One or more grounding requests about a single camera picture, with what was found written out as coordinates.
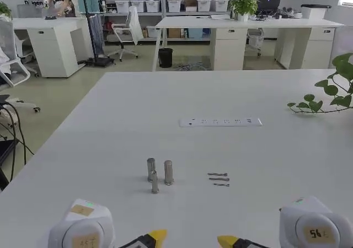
cardboard box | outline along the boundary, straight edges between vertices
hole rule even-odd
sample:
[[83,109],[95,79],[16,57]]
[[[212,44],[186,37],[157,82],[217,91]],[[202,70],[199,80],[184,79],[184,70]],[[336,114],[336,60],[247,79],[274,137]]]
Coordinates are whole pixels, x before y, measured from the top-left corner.
[[197,0],[184,0],[186,12],[197,12]]
[[168,29],[169,38],[180,38],[180,28],[170,28]]

white storage bin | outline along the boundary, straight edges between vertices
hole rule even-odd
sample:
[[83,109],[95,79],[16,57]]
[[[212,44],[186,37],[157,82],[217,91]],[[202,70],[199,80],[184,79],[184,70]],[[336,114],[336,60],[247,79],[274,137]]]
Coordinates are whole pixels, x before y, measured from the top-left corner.
[[157,38],[157,30],[154,26],[147,26],[148,37]]
[[168,1],[169,12],[180,12],[180,5],[181,1],[179,0]]
[[229,0],[215,0],[215,8],[217,12],[226,12]]
[[209,12],[211,8],[211,0],[197,0],[197,8],[199,12]]
[[161,1],[149,0],[146,1],[147,12],[159,12]]
[[116,10],[118,13],[128,13],[129,12],[129,1],[115,1]]
[[145,1],[131,1],[131,5],[137,8],[137,12],[145,11]]

metal peg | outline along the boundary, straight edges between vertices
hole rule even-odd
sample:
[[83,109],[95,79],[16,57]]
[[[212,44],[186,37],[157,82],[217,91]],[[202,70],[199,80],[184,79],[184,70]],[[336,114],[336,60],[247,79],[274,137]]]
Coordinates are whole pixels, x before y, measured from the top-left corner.
[[158,189],[158,178],[157,178],[157,172],[152,171],[152,194],[158,194],[159,189]]
[[209,172],[207,175],[210,175],[210,176],[228,176],[227,173],[214,173],[214,172]]
[[164,174],[165,174],[164,183],[167,186],[171,186],[174,183],[172,161],[164,162]]
[[230,181],[229,178],[209,178],[209,180],[211,180],[211,181],[225,181],[225,182]]
[[229,183],[214,183],[215,186],[226,186],[229,187]]
[[154,158],[149,158],[147,160],[147,169],[148,169],[148,181],[152,182],[152,172],[156,170],[156,161]]

storage box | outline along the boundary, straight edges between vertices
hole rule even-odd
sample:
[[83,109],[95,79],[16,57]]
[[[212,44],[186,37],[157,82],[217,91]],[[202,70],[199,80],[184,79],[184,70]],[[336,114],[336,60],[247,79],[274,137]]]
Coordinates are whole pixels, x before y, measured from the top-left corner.
[[147,26],[148,37],[157,38],[157,30],[154,26]]
[[180,5],[181,5],[181,1],[179,0],[168,1],[169,12],[180,12]]
[[209,12],[211,8],[211,0],[197,0],[199,12]]
[[161,1],[149,0],[146,1],[147,12],[160,12]]
[[129,12],[129,1],[115,1],[116,11],[118,13],[128,13]]
[[226,12],[229,0],[215,0],[215,11]]
[[131,1],[131,5],[137,8],[137,12],[145,12],[145,1]]
[[197,0],[184,0],[186,12],[197,12]]
[[202,39],[202,34],[203,34],[203,29],[202,28],[198,28],[198,29],[194,29],[194,28],[189,28],[189,38],[193,38],[193,39]]
[[180,28],[170,28],[168,29],[169,38],[181,38]]

potted plant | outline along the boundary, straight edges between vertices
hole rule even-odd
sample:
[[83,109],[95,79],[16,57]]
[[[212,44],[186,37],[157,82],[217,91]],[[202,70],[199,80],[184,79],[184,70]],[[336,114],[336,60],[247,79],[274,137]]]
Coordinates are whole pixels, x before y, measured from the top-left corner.
[[258,10],[257,0],[232,0],[231,10],[233,14],[238,14],[238,21],[246,22],[250,15]]
[[11,10],[7,5],[0,1],[0,19],[3,18],[5,21],[10,22],[12,20]]

